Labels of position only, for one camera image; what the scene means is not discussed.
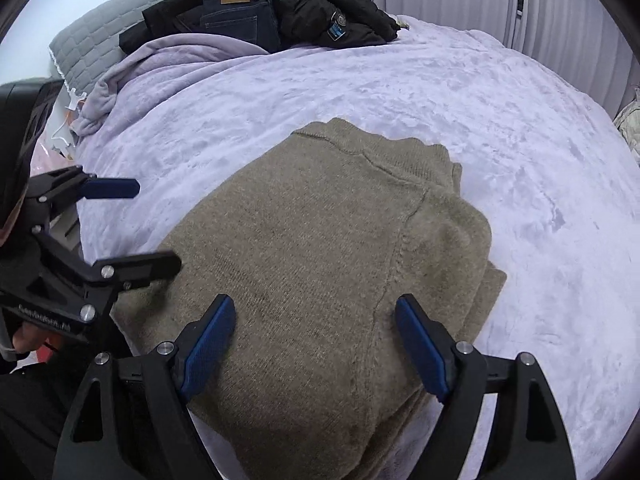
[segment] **jeans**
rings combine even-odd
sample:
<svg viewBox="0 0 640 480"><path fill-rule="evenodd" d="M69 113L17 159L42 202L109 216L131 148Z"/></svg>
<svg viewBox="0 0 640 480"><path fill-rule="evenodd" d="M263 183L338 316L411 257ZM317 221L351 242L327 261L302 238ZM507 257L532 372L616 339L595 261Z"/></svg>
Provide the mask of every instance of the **jeans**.
<svg viewBox="0 0 640 480"><path fill-rule="evenodd" d="M203 0L200 28L209 34L230 36L261 46L269 53L281 50L278 20L271 0L223 3Z"/></svg>

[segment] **brown knit sweater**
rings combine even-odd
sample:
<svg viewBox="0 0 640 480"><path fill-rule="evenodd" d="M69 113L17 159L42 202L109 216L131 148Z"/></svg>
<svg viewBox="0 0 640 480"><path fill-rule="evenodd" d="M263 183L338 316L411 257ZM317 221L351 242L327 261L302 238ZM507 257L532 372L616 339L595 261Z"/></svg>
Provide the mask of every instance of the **brown knit sweater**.
<svg viewBox="0 0 640 480"><path fill-rule="evenodd" d="M163 243L182 272L123 295L116 319L148 351L229 294L234 339L190 408L252 480L373 478L426 398L396 299L473 340L506 278L461 174L443 146L311 123L182 220Z"/></svg>

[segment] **bedsheet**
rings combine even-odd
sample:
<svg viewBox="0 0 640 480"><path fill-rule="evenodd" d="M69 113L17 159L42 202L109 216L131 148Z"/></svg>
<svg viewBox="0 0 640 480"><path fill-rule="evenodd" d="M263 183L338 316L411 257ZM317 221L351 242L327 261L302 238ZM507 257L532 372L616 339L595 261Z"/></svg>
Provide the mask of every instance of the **bedsheet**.
<svg viewBox="0 0 640 480"><path fill-rule="evenodd" d="M76 124L87 135L79 160L142 190L79 204L85 258L154 250L223 180L311 121L337 116L390 139L440 142L462 163L462 197L489 219L490 258L508 275L476 346L536 355L578 478L590 479L640 402L640 170L604 110L535 60L482 32L403 19L411 29L385 46L235 57L217 37L180 35L182 61L163 65L172 56L156 45L115 67ZM465 479L486 444L485 404ZM406 478L437 415L431 402L380 478ZM228 451L199 429L214 458ZM237 466L223 473L241 478Z"/></svg>

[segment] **clothes pile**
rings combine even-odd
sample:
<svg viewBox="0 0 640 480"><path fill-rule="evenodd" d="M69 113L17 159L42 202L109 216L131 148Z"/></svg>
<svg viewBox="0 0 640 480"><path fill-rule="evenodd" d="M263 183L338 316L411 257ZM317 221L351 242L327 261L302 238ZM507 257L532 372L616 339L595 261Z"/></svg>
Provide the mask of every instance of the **clothes pile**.
<svg viewBox="0 0 640 480"><path fill-rule="evenodd" d="M131 54L171 34L218 34L272 54L299 43L331 48L385 44L400 25L371 0L163 0L143 10L144 21L120 34Z"/></svg>

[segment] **metal screw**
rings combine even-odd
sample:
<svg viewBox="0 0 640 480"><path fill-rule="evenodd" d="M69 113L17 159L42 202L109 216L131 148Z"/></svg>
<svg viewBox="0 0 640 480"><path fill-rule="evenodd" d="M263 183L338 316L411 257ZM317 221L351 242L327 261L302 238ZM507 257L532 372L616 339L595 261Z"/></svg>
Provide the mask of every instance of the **metal screw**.
<svg viewBox="0 0 640 480"><path fill-rule="evenodd" d="M530 354L529 352L523 352L522 354L520 354L520 360L526 365L526 366L531 366L536 364L536 358L533 357L532 354Z"/></svg>
<svg viewBox="0 0 640 480"><path fill-rule="evenodd" d="M105 280L108 280L109 278L112 278L114 273L115 273L115 269L113 267L111 267L110 265L105 265L102 268L102 270L100 271L100 274L102 275L102 277Z"/></svg>
<svg viewBox="0 0 640 480"><path fill-rule="evenodd" d="M85 323L91 323L95 319L95 309L93 305L85 305L80 309L80 319Z"/></svg>
<svg viewBox="0 0 640 480"><path fill-rule="evenodd" d="M466 341L458 341L456 343L456 350L464 355L469 355L474 351L474 346Z"/></svg>
<svg viewBox="0 0 640 480"><path fill-rule="evenodd" d="M160 343L156 350L160 355L169 355L175 349L175 345L171 341Z"/></svg>
<svg viewBox="0 0 640 480"><path fill-rule="evenodd" d="M94 359L94 362L97 365L103 365L109 362L109 354L107 352L100 352Z"/></svg>

